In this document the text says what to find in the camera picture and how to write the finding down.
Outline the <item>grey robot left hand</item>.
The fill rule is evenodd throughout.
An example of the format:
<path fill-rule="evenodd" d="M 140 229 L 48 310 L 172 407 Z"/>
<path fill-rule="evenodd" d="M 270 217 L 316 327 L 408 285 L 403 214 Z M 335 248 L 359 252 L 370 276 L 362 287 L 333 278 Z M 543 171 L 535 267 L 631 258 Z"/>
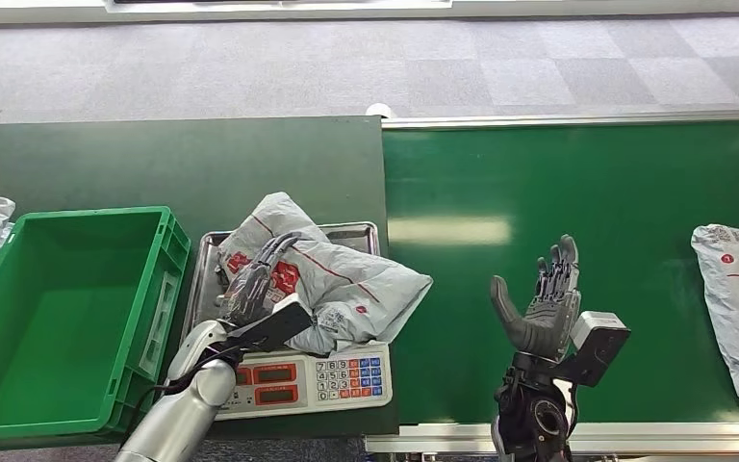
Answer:
<path fill-rule="evenodd" d="M 273 312 L 275 302 L 268 301 L 271 274 L 281 256 L 300 239 L 299 231 L 271 238 L 244 267 L 243 272 L 234 277 L 224 299 L 228 322 L 236 327 L 243 327 L 260 321 Z"/>

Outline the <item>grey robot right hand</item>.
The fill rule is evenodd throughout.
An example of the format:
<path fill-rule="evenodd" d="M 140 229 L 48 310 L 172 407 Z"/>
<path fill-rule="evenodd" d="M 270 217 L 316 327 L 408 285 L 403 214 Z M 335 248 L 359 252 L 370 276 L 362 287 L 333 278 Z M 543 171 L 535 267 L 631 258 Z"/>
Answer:
<path fill-rule="evenodd" d="M 490 299 L 505 335 L 518 351 L 559 362 L 566 354 L 573 324 L 579 316 L 578 248 L 568 234 L 549 249 L 549 257 L 536 262 L 534 296 L 518 312 L 505 280 L 490 280 Z"/>

